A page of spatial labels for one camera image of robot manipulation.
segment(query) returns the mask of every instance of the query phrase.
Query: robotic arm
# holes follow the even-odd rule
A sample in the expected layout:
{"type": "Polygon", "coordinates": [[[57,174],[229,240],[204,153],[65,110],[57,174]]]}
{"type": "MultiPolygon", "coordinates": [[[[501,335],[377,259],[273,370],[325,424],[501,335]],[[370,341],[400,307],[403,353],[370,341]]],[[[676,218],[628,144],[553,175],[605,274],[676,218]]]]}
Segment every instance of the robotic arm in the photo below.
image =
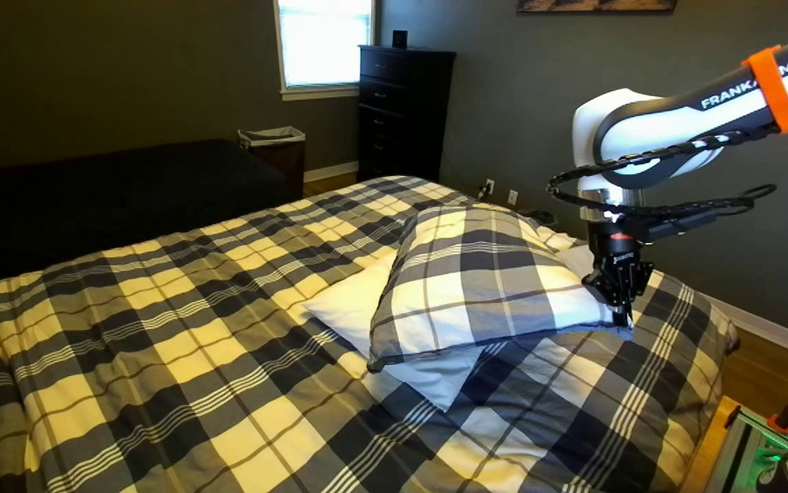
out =
{"type": "Polygon", "coordinates": [[[638,190],[695,174],[721,148],[772,136],[788,136],[788,48],[764,49],[695,94],[646,97],[624,88],[576,108],[576,167],[555,175],[549,190],[579,207],[587,223],[594,274],[586,285],[605,296],[615,325],[627,325],[652,274],[641,246],[750,212],[775,192],[754,188],[741,199],[646,209],[638,207],[638,190]],[[560,190],[566,182],[576,182],[576,196],[560,190]]]}

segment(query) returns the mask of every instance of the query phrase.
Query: gray wall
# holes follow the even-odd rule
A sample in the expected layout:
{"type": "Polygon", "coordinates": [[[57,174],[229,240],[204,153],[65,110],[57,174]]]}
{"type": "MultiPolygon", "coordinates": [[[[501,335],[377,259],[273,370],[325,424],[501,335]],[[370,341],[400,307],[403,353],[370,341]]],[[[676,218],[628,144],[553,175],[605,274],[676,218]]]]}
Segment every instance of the gray wall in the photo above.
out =
{"type": "Polygon", "coordinates": [[[0,0],[0,166],[293,123],[355,159],[355,103],[278,99],[267,0],[0,0]]]}
{"type": "MultiPolygon", "coordinates": [[[[743,55],[788,42],[788,0],[679,0],[671,16],[518,16],[518,0],[385,0],[382,34],[453,49],[444,182],[518,188],[524,209],[575,219],[544,182],[570,171],[571,110],[609,88],[693,92],[743,55]]],[[[648,249],[690,285],[788,326],[788,138],[727,152],[715,167],[646,196],[648,204],[780,183],[757,212],[648,249]]]]}

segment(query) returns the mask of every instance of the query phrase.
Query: floor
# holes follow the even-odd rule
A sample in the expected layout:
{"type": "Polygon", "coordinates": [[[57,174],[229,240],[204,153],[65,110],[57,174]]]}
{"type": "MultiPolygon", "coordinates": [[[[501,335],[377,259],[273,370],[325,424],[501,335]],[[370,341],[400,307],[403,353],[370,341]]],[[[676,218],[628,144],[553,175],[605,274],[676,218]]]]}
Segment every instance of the floor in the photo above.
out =
{"type": "MultiPolygon", "coordinates": [[[[311,182],[303,188],[303,196],[319,196],[353,182],[355,175],[311,182]]],[[[726,394],[764,416],[780,415],[788,405],[788,351],[750,331],[739,335],[741,349],[721,364],[726,394]]]]}

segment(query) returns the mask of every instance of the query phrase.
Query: plaid comforter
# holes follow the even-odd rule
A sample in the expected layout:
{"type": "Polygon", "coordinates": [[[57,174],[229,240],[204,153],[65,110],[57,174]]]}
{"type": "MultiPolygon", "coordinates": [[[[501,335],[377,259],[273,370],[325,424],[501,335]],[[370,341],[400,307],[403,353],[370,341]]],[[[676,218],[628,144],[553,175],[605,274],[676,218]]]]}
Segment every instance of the plaid comforter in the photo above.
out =
{"type": "Polygon", "coordinates": [[[672,277],[633,342],[490,345],[448,415],[306,318],[445,201],[377,178],[0,281],[0,489],[672,490],[726,345],[672,277]]]}

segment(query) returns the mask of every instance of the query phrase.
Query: tall dresser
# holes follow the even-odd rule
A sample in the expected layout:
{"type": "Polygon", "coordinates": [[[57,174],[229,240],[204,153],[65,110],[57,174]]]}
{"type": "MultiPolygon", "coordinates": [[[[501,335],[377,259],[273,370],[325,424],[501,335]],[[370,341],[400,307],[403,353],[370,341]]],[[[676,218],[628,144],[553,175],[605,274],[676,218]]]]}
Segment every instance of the tall dresser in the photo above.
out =
{"type": "Polygon", "coordinates": [[[453,53],[362,48],[358,178],[440,178],[453,53]]]}

